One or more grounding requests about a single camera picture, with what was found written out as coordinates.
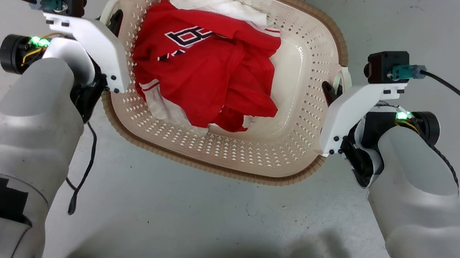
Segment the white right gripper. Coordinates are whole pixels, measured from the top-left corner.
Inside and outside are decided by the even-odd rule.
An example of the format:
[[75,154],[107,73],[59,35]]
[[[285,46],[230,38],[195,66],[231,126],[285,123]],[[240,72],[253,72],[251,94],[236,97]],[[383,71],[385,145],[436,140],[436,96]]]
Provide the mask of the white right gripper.
[[348,73],[339,73],[343,82],[335,88],[323,81],[321,88],[328,106],[319,138],[324,158],[341,155],[352,167],[356,182],[368,188],[383,168],[377,141],[395,127],[396,106],[378,103],[398,99],[406,83],[351,86]]

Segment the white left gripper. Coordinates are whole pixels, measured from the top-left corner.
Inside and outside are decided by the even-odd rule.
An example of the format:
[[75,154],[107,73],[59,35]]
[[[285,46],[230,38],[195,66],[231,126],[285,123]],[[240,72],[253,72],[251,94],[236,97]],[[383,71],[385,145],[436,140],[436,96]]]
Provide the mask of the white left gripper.
[[62,37],[51,39],[42,57],[60,59],[73,72],[70,99],[84,123],[104,91],[125,93],[130,86],[126,51],[117,38],[123,15],[121,9],[114,12],[108,28],[100,21],[44,13]]

